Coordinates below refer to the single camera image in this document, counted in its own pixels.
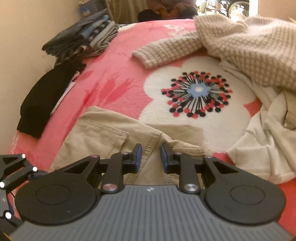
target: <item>black sweater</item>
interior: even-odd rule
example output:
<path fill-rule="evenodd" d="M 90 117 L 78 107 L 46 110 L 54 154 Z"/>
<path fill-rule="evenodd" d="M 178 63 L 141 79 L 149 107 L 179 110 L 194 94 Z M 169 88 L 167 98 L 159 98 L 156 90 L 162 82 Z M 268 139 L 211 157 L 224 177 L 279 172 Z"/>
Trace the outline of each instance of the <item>black sweater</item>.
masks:
<path fill-rule="evenodd" d="M 76 71 L 86 67 L 80 61 L 65 62 L 56 66 L 33 86 L 23 101 L 17 130 L 40 138 L 50 113 L 65 92 Z"/>

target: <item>sweater sleeve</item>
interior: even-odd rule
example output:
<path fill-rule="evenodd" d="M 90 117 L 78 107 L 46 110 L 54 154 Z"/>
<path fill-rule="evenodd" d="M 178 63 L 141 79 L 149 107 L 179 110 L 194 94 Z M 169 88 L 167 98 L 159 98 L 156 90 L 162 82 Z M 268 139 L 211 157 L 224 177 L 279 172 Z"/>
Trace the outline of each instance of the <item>sweater sleeve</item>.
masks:
<path fill-rule="evenodd" d="M 167 39 L 161 39 L 135 50 L 132 55 L 138 58 L 147 69 L 167 64 L 194 53 L 202 47 L 196 31 Z"/>
<path fill-rule="evenodd" d="M 157 13 L 157 11 L 161 8 L 166 10 L 165 6 L 163 6 L 160 0 L 147 0 L 148 8 L 152 9 L 153 12 Z"/>

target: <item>beige pants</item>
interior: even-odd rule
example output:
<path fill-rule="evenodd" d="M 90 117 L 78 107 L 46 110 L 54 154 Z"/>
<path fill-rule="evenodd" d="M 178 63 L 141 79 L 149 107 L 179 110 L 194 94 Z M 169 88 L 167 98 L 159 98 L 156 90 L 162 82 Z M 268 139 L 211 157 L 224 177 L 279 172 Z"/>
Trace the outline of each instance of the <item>beige pants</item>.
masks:
<path fill-rule="evenodd" d="M 296 94 L 295 92 L 284 90 L 284 95 L 286 98 L 288 111 L 285 117 L 285 124 L 286 128 L 291 130 L 296 129 Z"/>
<path fill-rule="evenodd" d="M 173 152 L 194 157 L 212 154 L 202 148 L 202 129 L 190 125 L 146 125 L 125 115 L 95 106 L 81 116 L 59 150 L 50 172 L 91 154 L 101 159 L 119 151 L 131 152 L 142 144 L 140 171 L 124 176 L 126 184 L 177 184 L 178 176 L 167 175 L 160 160 L 160 145 L 167 143 Z"/>

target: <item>pink blanket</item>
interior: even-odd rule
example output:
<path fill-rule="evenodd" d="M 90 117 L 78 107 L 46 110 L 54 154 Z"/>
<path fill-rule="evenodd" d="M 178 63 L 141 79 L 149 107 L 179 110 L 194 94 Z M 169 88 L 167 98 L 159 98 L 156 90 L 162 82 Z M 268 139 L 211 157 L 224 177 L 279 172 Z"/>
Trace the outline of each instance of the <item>pink blanket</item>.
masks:
<path fill-rule="evenodd" d="M 146 70 L 131 57 L 132 51 L 149 42 L 193 31 L 192 20 L 146 22 L 124 28 L 101 56 L 85 61 L 86 69 L 51 117 L 42 137 L 37 140 L 16 133 L 10 153 L 25 153 L 33 165 L 47 171 L 77 118 L 95 105 L 145 123 L 200 126 L 205 132 L 205 145 L 218 158 L 231 162 L 225 151 L 243 135 L 261 106 L 254 93 L 219 70 L 218 62 L 205 57 L 204 50 L 155 70 Z M 190 85 L 193 79 L 197 84 L 188 96 L 181 87 Z M 210 87 L 202 85 L 203 81 L 210 82 Z M 211 102 L 203 98 L 204 93 L 212 96 Z M 287 198 L 280 224 L 296 234 L 296 180 L 280 188 Z"/>

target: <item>blue flower center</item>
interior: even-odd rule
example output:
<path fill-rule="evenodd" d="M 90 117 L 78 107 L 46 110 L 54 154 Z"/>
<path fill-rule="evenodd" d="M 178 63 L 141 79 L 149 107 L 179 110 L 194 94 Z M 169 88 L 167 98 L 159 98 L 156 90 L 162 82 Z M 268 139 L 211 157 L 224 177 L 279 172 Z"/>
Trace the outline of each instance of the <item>blue flower center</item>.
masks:
<path fill-rule="evenodd" d="M 187 89 L 189 94 L 192 94 L 193 97 L 198 98 L 201 96 L 207 96 L 209 94 L 209 86 L 206 86 L 205 83 L 191 84 L 191 87 Z"/>

